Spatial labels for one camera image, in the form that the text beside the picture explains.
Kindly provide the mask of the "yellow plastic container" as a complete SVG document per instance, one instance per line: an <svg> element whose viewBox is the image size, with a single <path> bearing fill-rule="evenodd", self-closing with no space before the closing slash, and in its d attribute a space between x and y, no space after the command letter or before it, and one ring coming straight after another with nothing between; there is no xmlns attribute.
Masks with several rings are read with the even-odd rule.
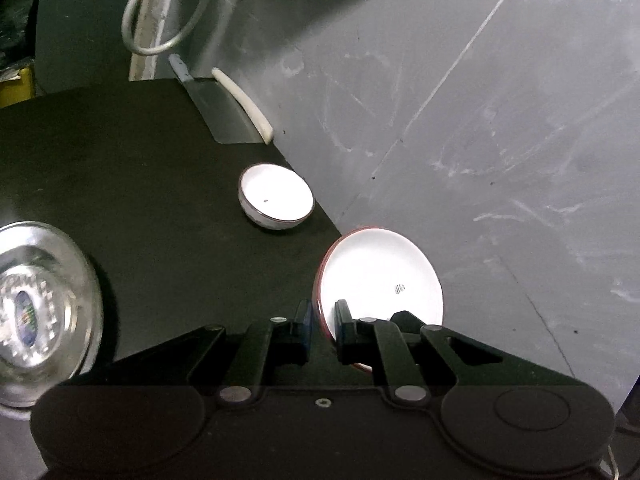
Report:
<svg viewBox="0 0 640 480"><path fill-rule="evenodd" d="M30 66L11 68L1 74L1 108L31 100L35 94L34 74Z"/></svg>

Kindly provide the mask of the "cleaver with steel blade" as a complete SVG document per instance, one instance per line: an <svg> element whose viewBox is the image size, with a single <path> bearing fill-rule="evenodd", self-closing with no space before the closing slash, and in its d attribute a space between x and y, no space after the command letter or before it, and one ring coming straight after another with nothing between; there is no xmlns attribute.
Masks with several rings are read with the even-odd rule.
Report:
<svg viewBox="0 0 640 480"><path fill-rule="evenodd" d="M246 111L220 82L194 78L177 53L171 53L168 62L217 143L265 143Z"/></svg>

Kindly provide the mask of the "stainless steel bowl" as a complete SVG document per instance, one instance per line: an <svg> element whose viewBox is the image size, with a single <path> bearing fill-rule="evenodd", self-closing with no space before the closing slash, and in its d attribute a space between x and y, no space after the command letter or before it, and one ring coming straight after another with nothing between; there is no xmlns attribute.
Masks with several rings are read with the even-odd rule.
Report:
<svg viewBox="0 0 640 480"><path fill-rule="evenodd" d="M47 223L1 228L1 415L27 420L51 388L87 373L103 334L100 285L77 244Z"/></svg>

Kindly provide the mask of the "white bowl red rim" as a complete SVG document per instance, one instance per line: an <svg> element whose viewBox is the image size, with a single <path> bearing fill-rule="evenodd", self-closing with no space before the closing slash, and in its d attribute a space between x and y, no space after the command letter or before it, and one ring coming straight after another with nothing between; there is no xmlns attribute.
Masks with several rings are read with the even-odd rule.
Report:
<svg viewBox="0 0 640 480"><path fill-rule="evenodd" d="M295 171L275 164L256 164L239 177L239 203L262 228L283 231L304 222L314 211L314 194Z"/></svg>
<svg viewBox="0 0 640 480"><path fill-rule="evenodd" d="M329 341L336 341L334 307L341 299L356 320L388 321L407 311L422 324L440 325L445 317L442 284L431 261L411 240L389 229L356 229L324 255L312 304Z"/></svg>

